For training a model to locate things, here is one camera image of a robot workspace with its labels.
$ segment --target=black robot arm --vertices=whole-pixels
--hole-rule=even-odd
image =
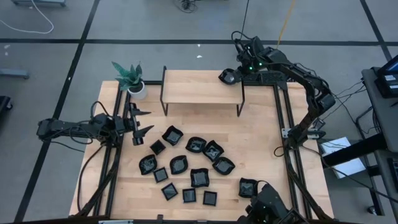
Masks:
[[[111,141],[117,144],[120,134],[132,132],[133,145],[138,146],[144,143],[143,137],[152,126],[138,129],[140,126],[136,116],[146,115],[150,112],[143,112],[137,108],[135,103],[128,103],[130,118],[122,119],[120,116],[109,116],[105,113],[97,114],[88,121],[66,122],[58,119],[45,119],[39,122],[36,135],[40,140],[49,141],[60,136],[71,138],[97,139],[99,142]]]
[[[287,60],[286,55],[280,50],[272,47],[264,48],[258,37],[245,37],[249,39],[246,44],[243,44],[240,39],[233,40],[238,51],[236,59],[242,65],[236,70],[227,68],[219,76],[219,79],[227,85],[233,85],[242,81],[245,76],[266,68],[282,72],[293,81],[301,84],[305,88],[308,113],[298,125],[288,132],[286,141],[289,147],[302,145],[307,140],[308,129],[312,123],[336,103],[328,83]]]

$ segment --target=wooden tabletop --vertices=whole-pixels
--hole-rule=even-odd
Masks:
[[[241,85],[229,86],[220,81],[222,70],[166,70],[164,103],[241,104]]]
[[[117,86],[118,83],[114,81],[103,82],[99,94],[98,100],[110,113],[113,110]],[[298,83],[288,83],[288,86],[294,121],[298,123],[307,114],[305,92]],[[141,146],[132,145],[131,133],[124,136],[111,218],[156,219],[158,214],[163,214],[166,220],[237,220],[240,215],[246,214],[244,209],[250,204],[248,198],[238,196],[241,177],[268,181],[278,191],[286,207],[292,207],[284,158],[273,155],[274,149],[281,145],[281,139],[272,87],[245,86],[246,106],[239,118],[236,117],[235,105],[217,104],[176,104],[169,108],[171,111],[169,115],[164,116],[159,101],[160,86],[147,87],[147,97],[135,102],[142,111],[152,113],[137,119],[141,122],[141,127],[152,124],[155,126],[147,133]],[[121,106],[119,114],[123,110],[123,104]],[[101,112],[101,107],[97,106],[96,113]],[[284,121],[287,125],[285,110]],[[184,133],[183,138],[174,147],[161,138],[170,125],[174,125]],[[212,168],[210,160],[203,154],[188,152],[185,146],[193,136],[207,141],[215,140],[222,146],[225,150],[223,156],[231,159],[236,165],[232,173],[223,176]],[[157,167],[165,167],[169,179],[156,184],[152,174],[141,175],[138,162],[144,156],[153,154],[149,146],[158,139],[163,142],[166,149],[156,156]],[[98,146],[98,142],[87,146],[83,164]],[[317,150],[315,141],[307,141],[305,146]],[[179,155],[187,156],[189,168],[182,174],[171,175],[169,162]],[[103,156],[104,150],[90,161],[83,174],[82,205],[88,201],[98,186]],[[308,191],[319,206],[333,217],[319,156],[301,150],[301,157]],[[191,188],[190,169],[197,168],[209,169],[210,186],[197,189],[196,203],[183,203],[182,190]],[[177,188],[178,195],[166,201],[161,188],[171,182]],[[218,193],[216,207],[202,204],[205,190]],[[297,192],[297,199],[300,202],[302,197],[298,190]],[[104,213],[107,196],[106,190],[100,214]],[[303,214],[302,203],[299,205],[300,213]],[[75,194],[70,214],[76,212]]]

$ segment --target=desk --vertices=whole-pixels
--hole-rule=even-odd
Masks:
[[[333,154],[324,157],[325,162],[331,166],[341,164],[352,159],[365,156],[366,154],[374,152],[378,166],[367,167],[369,176],[381,175],[387,193],[393,198],[398,198],[397,190],[392,183],[391,174],[387,164],[388,157],[397,157],[398,152],[398,106],[390,107],[392,104],[398,101],[397,98],[385,99],[381,96],[379,90],[376,87],[374,81],[377,76],[373,70],[367,69],[362,71],[362,76],[366,90],[368,91],[369,98],[372,103],[372,107],[360,115],[356,120],[356,125],[361,129],[359,125],[359,119],[364,116],[367,112],[374,110],[377,120],[381,128],[381,133],[375,134],[370,138],[364,139],[350,147],[344,148]],[[380,203],[379,196],[371,192],[373,204],[378,215],[384,215],[382,206]],[[394,216],[398,220],[398,206],[391,202]]]
[[[155,126],[147,133],[141,146],[132,145],[131,133],[124,135],[111,218],[153,220],[158,214],[163,214],[165,220],[236,221],[240,215],[245,215],[244,209],[250,203],[248,198],[238,196],[241,177],[268,181],[279,192],[286,207],[292,207],[284,158],[273,155],[274,149],[280,146],[282,141],[272,86],[245,86],[246,107],[239,118],[234,110],[235,105],[214,104],[177,104],[169,108],[168,116],[164,116],[159,100],[160,85],[146,86],[147,97],[136,103],[140,110],[152,113],[141,116],[138,120],[141,127],[152,124]],[[298,83],[288,83],[288,86],[294,120],[300,121],[307,114],[305,91]],[[104,104],[109,113],[113,112],[117,91],[117,82],[103,82],[98,100]],[[283,109],[284,120],[287,121],[285,107]],[[97,106],[95,113],[102,112],[101,107]],[[170,125],[174,125],[184,133],[183,138],[174,147],[161,138]],[[230,175],[220,175],[215,172],[211,162],[204,155],[188,152],[185,145],[192,136],[208,141],[214,139],[224,148],[223,156],[235,163],[235,170]],[[158,168],[165,167],[169,179],[156,184],[152,174],[141,175],[138,162],[144,156],[153,153],[149,146],[158,139],[161,139],[167,147],[157,156]],[[317,150],[315,141],[307,141],[305,145]],[[99,148],[98,142],[86,147],[83,164],[97,148]],[[209,169],[210,186],[197,189],[196,203],[182,203],[182,189],[190,188],[189,170],[179,175],[170,174],[171,158],[181,154],[187,155],[190,169],[202,167]],[[100,151],[86,167],[81,188],[82,204],[88,201],[98,186],[103,157],[104,150]],[[319,156],[309,151],[301,151],[301,158],[308,191],[325,213],[333,217]],[[174,183],[179,194],[166,201],[160,190],[170,182]],[[202,205],[204,190],[218,193],[216,207]],[[104,214],[108,194],[107,190],[103,194],[100,215]],[[297,198],[301,199],[298,190],[297,195]],[[300,213],[304,214],[301,203],[299,208]],[[70,214],[76,212],[75,193]]]

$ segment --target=black square bowl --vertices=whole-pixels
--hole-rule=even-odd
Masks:
[[[239,181],[239,196],[242,198],[257,196],[257,181],[241,178]]]
[[[172,146],[175,146],[183,135],[184,133],[182,133],[182,131],[171,125],[162,135],[162,138],[164,139],[164,141],[167,141]]]
[[[191,170],[191,187],[208,187],[210,184],[209,170],[206,168]]]
[[[169,178],[167,175],[166,169],[164,167],[161,169],[155,170],[154,176],[155,176],[156,183],[159,183],[163,180],[167,180]]]
[[[157,140],[149,147],[156,154],[156,156],[159,155],[159,153],[161,153],[166,148],[166,146],[164,146],[160,140]]]
[[[162,188],[162,192],[166,200],[170,200],[178,194],[177,189],[174,187],[173,183],[170,183],[166,185],[166,187]]]
[[[235,164],[228,158],[219,157],[213,163],[213,168],[222,175],[228,175],[235,168]]]
[[[207,143],[206,148],[203,150],[204,155],[209,158],[212,162],[222,155],[224,149],[219,146],[214,140]]]
[[[184,203],[188,202],[196,202],[197,201],[197,193],[195,189],[183,189],[182,190],[182,198]]]
[[[187,146],[185,148],[194,153],[201,153],[206,147],[206,140],[199,137],[192,137],[188,140]]]
[[[217,192],[209,192],[209,191],[205,190],[205,194],[203,195],[203,204],[216,206]]]

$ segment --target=small black dish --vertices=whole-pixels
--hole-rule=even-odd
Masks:
[[[239,196],[242,198],[257,196],[257,181],[241,178],[239,181]]]
[[[207,158],[209,158],[212,162],[214,162],[220,155],[224,152],[224,149],[219,146],[214,140],[211,140],[207,143],[206,148],[203,150],[203,153]]]
[[[149,155],[142,158],[139,161],[139,170],[141,170],[141,175],[147,175],[154,171],[157,167],[157,162],[155,155]]]
[[[196,193],[195,189],[183,189],[182,197],[183,197],[184,203],[197,201],[197,193]]]
[[[171,125],[162,135],[162,138],[164,139],[164,141],[167,141],[172,146],[175,146],[183,135],[184,133],[182,133],[182,131]]]
[[[170,170],[173,175],[181,174],[188,169],[187,156],[177,156],[170,161]]]
[[[191,187],[208,187],[210,184],[209,170],[206,168],[191,170]]]
[[[174,187],[173,183],[169,183],[166,187],[162,188],[162,192],[166,200],[170,200],[172,197],[178,194],[177,189]]]
[[[188,140],[187,146],[185,148],[194,153],[202,152],[206,147],[206,140],[199,137],[192,137]]]
[[[166,146],[164,146],[160,140],[157,140],[149,147],[156,154],[156,156],[159,155],[159,153],[161,153],[166,148]]]
[[[228,175],[235,168],[235,164],[231,160],[229,160],[228,158],[219,157],[213,163],[213,168],[214,168],[214,170],[216,170],[220,174]]]
[[[216,203],[217,203],[217,192],[209,192],[205,190],[205,194],[203,195],[203,204],[216,206]]]
[[[154,176],[155,176],[156,183],[159,183],[163,180],[167,180],[169,178],[167,175],[166,169],[164,167],[161,169],[155,170]]]

